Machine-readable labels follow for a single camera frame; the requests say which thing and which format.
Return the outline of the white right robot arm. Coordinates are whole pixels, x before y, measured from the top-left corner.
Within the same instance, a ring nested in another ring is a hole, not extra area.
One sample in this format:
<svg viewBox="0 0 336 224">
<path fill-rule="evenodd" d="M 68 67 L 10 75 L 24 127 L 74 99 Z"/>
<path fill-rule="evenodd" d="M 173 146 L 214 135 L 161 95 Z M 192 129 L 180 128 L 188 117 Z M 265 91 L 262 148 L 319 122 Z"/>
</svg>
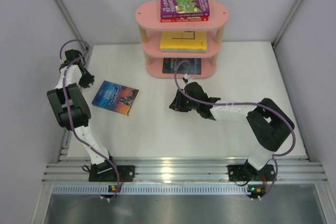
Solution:
<svg viewBox="0 0 336 224">
<path fill-rule="evenodd" d="M 225 103 L 221 98 L 208 96 L 197 82 L 178 89 L 169 108 L 184 113 L 194 110 L 208 120 L 247 123 L 258 141 L 243 166 L 251 180 L 258 180 L 264 174 L 264 167 L 295 128 L 272 99 L 264 98 L 258 103 Z"/>
</svg>

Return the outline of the blue Jane Eyre book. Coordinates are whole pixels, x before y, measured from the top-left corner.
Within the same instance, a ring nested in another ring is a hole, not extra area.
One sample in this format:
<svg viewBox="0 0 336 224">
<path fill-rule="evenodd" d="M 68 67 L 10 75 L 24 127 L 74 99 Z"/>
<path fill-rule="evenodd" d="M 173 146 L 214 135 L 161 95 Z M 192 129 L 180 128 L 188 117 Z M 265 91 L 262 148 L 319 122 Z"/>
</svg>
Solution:
<svg viewBox="0 0 336 224">
<path fill-rule="evenodd" d="M 138 89 L 104 81 L 94 96 L 92 105 L 128 116 L 138 93 Z"/>
</svg>

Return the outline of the pale green hardcover book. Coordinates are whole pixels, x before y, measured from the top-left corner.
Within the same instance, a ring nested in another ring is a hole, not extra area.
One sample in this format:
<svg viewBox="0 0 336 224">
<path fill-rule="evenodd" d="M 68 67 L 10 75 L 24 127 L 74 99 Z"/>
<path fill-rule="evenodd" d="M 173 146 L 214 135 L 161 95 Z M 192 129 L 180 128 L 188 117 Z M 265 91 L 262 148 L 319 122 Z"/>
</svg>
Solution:
<svg viewBox="0 0 336 224">
<path fill-rule="evenodd" d="M 160 48 L 161 52 L 192 52 L 192 53 L 207 53 L 207 49 L 182 49 L 182 48 Z"/>
</svg>

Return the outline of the dark blue book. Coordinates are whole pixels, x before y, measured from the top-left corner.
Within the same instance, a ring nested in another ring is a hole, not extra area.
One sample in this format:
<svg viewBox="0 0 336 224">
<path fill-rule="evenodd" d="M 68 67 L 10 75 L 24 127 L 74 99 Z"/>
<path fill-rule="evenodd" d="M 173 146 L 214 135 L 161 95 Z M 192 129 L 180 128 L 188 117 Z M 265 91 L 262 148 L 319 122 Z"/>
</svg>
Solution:
<svg viewBox="0 0 336 224">
<path fill-rule="evenodd" d="M 201 58 L 164 58 L 162 73 L 175 73 L 178 67 L 177 73 L 179 74 L 196 74 L 202 73 L 202 61 Z"/>
</svg>

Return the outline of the purple treehouse book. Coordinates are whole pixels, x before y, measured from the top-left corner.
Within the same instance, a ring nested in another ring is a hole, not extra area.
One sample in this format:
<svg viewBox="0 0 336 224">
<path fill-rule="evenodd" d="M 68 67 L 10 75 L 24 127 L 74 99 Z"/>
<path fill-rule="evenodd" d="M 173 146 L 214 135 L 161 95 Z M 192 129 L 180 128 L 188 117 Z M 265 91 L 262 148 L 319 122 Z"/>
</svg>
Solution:
<svg viewBox="0 0 336 224">
<path fill-rule="evenodd" d="M 189 18 L 210 15 L 208 0 L 160 0 L 161 18 Z"/>
</svg>

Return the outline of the yellow Little Prince book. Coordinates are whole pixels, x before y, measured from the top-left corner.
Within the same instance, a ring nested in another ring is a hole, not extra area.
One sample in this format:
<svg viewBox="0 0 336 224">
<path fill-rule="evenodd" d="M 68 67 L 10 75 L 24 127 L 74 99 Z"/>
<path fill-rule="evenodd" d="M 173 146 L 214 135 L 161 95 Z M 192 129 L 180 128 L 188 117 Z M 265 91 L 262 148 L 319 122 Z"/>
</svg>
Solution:
<svg viewBox="0 0 336 224">
<path fill-rule="evenodd" d="M 160 48 L 207 49 L 207 32 L 163 31 Z"/>
</svg>

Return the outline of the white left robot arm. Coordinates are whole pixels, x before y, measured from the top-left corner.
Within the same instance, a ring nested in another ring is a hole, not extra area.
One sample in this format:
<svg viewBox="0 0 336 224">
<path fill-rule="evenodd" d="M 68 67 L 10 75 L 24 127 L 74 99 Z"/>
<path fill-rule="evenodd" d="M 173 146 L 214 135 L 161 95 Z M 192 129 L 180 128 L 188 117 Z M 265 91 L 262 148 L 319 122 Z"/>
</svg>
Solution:
<svg viewBox="0 0 336 224">
<path fill-rule="evenodd" d="M 91 111 L 81 92 L 81 88 L 94 84 L 94 76 L 85 68 L 86 62 L 80 51 L 70 49 L 65 51 L 65 56 L 66 60 L 59 69 L 60 79 L 56 87 L 47 92 L 47 99 L 58 124 L 71 131 L 89 154 L 92 180 L 96 181 L 101 176 L 114 180 L 119 169 L 109 151 L 91 131 Z"/>
</svg>

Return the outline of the red treehouse book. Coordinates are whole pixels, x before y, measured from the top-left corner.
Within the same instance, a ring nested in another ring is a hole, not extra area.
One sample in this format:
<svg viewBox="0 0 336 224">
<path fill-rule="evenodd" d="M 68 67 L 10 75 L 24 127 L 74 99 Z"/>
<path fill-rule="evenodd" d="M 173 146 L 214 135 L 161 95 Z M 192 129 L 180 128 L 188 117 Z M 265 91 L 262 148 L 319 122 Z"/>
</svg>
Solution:
<svg viewBox="0 0 336 224">
<path fill-rule="evenodd" d="M 179 23 L 179 22 L 207 22 L 208 17 L 172 17 L 172 18 L 161 18 L 161 23 Z"/>
</svg>

